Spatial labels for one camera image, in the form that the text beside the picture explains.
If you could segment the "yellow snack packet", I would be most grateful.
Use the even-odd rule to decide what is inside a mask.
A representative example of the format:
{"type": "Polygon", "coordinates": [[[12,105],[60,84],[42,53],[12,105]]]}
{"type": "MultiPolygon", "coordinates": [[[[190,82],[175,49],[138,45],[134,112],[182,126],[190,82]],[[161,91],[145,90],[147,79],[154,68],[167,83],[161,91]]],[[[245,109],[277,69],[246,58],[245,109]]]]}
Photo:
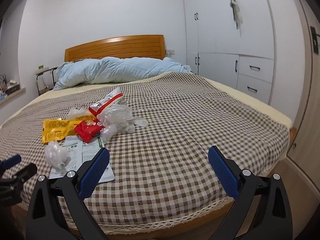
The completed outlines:
{"type": "Polygon", "coordinates": [[[67,136],[76,135],[74,128],[82,121],[93,120],[93,115],[85,115],[72,120],[46,119],[42,123],[42,143],[61,141],[67,136]]]}

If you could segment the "white green printed wrapper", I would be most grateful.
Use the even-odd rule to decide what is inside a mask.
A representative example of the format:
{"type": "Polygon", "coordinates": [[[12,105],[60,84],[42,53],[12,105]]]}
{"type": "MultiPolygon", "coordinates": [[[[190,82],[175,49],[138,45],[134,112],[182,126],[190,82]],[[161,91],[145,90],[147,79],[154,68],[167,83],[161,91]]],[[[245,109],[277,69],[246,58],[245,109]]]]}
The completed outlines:
{"type": "Polygon", "coordinates": [[[68,171],[77,171],[83,162],[92,160],[95,154],[104,147],[100,136],[96,136],[87,144],[77,136],[66,137],[62,147],[67,150],[66,163],[61,169],[52,167],[49,178],[61,178],[68,171]]]}

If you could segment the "window sill with clutter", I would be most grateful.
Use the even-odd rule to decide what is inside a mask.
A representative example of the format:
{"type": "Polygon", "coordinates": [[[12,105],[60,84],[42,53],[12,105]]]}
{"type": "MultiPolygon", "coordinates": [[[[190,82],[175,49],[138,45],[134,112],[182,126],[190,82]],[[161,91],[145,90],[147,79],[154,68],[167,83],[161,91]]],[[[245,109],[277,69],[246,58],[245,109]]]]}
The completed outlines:
{"type": "Polygon", "coordinates": [[[9,102],[14,97],[25,92],[25,88],[15,80],[7,80],[6,75],[1,74],[1,105],[9,102]]]}

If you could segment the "red snack wrapper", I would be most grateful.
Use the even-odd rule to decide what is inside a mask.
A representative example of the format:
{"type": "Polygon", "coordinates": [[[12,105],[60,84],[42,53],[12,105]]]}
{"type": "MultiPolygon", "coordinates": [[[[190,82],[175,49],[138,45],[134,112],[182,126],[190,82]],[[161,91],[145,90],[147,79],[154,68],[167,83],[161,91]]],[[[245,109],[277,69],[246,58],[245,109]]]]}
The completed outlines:
{"type": "Polygon", "coordinates": [[[74,131],[85,143],[89,143],[103,128],[104,126],[98,119],[92,119],[83,120],[75,126],[74,131]]]}

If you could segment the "thin clear plastic bag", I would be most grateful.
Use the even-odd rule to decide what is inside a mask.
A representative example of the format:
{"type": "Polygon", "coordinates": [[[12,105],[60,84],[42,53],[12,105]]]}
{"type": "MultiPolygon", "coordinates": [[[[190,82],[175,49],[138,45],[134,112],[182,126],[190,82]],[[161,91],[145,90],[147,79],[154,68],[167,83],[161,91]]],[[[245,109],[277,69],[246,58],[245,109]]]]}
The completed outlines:
{"type": "Polygon", "coordinates": [[[68,114],[66,115],[65,119],[67,120],[73,120],[76,118],[81,118],[83,116],[91,116],[91,112],[87,108],[81,108],[77,109],[75,107],[72,107],[68,114]]]}

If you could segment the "black metal bedside rack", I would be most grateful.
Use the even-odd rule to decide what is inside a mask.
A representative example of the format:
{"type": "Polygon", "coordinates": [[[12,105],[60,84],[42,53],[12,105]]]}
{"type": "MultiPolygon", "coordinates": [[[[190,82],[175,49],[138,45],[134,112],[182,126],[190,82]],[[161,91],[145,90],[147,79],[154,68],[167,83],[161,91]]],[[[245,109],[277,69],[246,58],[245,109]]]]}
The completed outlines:
{"type": "Polygon", "coordinates": [[[39,95],[42,95],[55,86],[55,73],[57,67],[45,67],[44,65],[38,66],[35,72],[36,76],[36,87],[39,95]]]}

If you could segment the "clear plastic film wad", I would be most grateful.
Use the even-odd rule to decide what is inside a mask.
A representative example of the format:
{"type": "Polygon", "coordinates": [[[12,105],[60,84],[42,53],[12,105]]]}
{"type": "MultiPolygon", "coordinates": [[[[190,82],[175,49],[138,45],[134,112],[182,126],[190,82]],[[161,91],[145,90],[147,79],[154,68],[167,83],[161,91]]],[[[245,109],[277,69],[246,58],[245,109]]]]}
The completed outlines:
{"type": "Polygon", "coordinates": [[[104,144],[109,142],[116,134],[129,133],[132,134],[138,127],[147,127],[149,125],[146,119],[134,116],[132,109],[126,105],[115,104],[106,107],[97,119],[103,125],[100,131],[100,137],[104,144]]]}

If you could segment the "red white snack bag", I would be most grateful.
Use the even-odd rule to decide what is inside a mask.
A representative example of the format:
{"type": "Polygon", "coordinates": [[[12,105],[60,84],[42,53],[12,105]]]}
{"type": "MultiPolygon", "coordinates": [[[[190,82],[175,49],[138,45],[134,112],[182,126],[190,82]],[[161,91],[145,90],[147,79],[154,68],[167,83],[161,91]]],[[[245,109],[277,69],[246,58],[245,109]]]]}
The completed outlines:
{"type": "Polygon", "coordinates": [[[112,92],[108,93],[103,99],[89,106],[88,110],[94,116],[99,115],[104,109],[112,106],[123,98],[124,94],[119,87],[116,87],[112,92]]]}

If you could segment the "brown checkered bed cover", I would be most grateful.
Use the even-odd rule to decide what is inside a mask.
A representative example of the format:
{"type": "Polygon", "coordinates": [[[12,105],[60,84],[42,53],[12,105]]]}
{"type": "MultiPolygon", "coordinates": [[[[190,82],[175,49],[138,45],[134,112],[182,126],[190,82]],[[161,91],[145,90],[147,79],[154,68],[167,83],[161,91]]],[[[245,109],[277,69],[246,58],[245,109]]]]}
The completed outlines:
{"type": "Polygon", "coordinates": [[[240,91],[172,72],[120,88],[134,114],[149,124],[106,144],[115,180],[85,200],[108,235],[188,226],[224,211],[231,198],[208,163],[213,145],[257,175],[285,157],[290,118],[240,91]]]}

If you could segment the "light blue duvet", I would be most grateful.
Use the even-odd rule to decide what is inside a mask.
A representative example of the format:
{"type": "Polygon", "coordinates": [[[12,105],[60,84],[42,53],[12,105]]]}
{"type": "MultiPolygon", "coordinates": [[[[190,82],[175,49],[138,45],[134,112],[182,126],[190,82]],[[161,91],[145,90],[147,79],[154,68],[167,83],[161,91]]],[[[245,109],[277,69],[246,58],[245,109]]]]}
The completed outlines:
{"type": "Polygon", "coordinates": [[[120,59],[84,59],[65,62],[56,70],[54,90],[71,88],[79,84],[126,83],[157,76],[164,72],[190,73],[191,67],[171,58],[153,59],[133,57],[120,59]]]}

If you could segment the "wooden bed with headboard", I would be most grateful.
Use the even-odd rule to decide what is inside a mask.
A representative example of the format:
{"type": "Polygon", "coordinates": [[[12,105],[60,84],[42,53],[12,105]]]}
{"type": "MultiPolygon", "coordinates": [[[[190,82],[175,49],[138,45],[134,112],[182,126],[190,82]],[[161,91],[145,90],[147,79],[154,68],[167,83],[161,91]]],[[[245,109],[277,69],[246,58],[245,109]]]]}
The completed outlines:
{"type": "MultiPolygon", "coordinates": [[[[85,58],[102,59],[103,56],[115,56],[120,59],[134,56],[164,58],[163,35],[135,35],[94,41],[68,48],[65,61],[85,58]]],[[[44,119],[64,118],[71,107],[88,107],[112,90],[113,85],[83,86],[58,91],[49,91],[17,111],[1,126],[1,160],[15,154],[21,154],[22,163],[13,171],[5,173],[11,177],[20,168],[35,163],[38,174],[49,175],[50,168],[44,158],[44,144],[41,141],[44,119]]],[[[111,239],[148,239],[163,238],[186,232],[194,227],[206,224],[227,212],[232,204],[216,217],[204,217],[193,220],[188,226],[175,226],[153,232],[108,235],[111,239]]]]}

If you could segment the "white built-in wardrobe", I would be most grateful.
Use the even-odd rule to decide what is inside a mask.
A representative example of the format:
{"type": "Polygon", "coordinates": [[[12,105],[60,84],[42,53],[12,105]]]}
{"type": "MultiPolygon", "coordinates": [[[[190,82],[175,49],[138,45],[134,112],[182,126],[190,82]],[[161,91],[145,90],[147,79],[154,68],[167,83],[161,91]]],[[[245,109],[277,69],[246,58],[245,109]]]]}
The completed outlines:
{"type": "Polygon", "coordinates": [[[268,0],[236,2],[241,35],[230,0],[184,0],[187,64],[197,75],[270,103],[274,31],[268,0]]]}

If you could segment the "wall power socket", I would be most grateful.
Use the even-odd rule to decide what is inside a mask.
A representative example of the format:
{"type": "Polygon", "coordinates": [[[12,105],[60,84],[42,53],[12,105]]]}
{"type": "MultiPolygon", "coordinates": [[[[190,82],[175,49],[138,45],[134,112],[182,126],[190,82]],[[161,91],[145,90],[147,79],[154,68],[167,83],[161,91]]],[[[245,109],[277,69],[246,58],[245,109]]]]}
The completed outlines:
{"type": "Polygon", "coordinates": [[[165,54],[167,56],[170,56],[170,55],[175,55],[175,51],[173,49],[166,49],[165,50],[165,54]]]}

